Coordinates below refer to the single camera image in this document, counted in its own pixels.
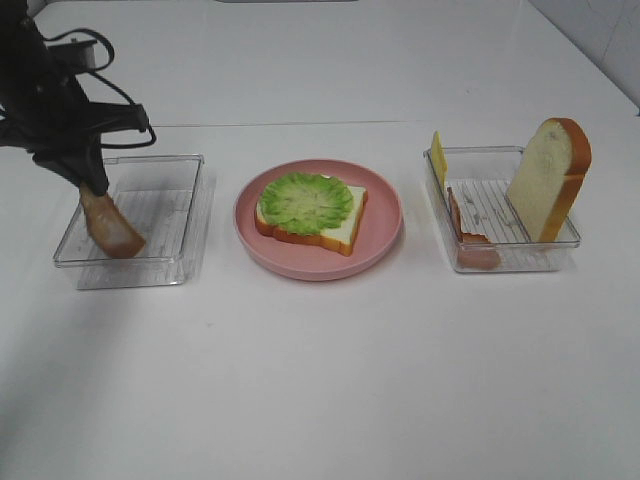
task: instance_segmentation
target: clear plastic container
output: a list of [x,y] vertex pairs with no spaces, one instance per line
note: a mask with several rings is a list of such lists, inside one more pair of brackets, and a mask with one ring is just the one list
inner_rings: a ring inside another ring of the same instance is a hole
[[200,155],[106,159],[109,194],[146,245],[130,259],[106,256],[78,204],[53,257],[78,290],[178,285],[202,263],[214,190]]
[[[431,149],[427,191],[449,260],[460,273],[550,272],[563,268],[580,235],[567,218],[554,242],[532,242],[507,200],[506,191],[522,159],[522,147],[445,148],[448,171],[445,191],[436,179]],[[485,235],[490,243],[458,239],[449,205],[451,187],[460,207],[462,230]]]

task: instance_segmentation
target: toy bread slice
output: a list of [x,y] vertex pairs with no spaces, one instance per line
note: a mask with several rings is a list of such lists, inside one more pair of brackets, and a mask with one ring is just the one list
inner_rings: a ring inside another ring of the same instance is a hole
[[353,246],[358,235],[360,220],[362,219],[364,206],[367,202],[367,190],[364,187],[352,185],[347,185],[346,187],[353,195],[353,208],[347,218],[343,220],[337,228],[325,228],[321,230],[320,233],[312,235],[289,233],[267,222],[260,208],[260,202],[256,203],[256,228],[262,235],[274,237],[281,242],[316,245],[349,256],[353,253]]
[[578,124],[550,118],[524,150],[507,198],[532,242],[553,242],[591,164],[591,147]]

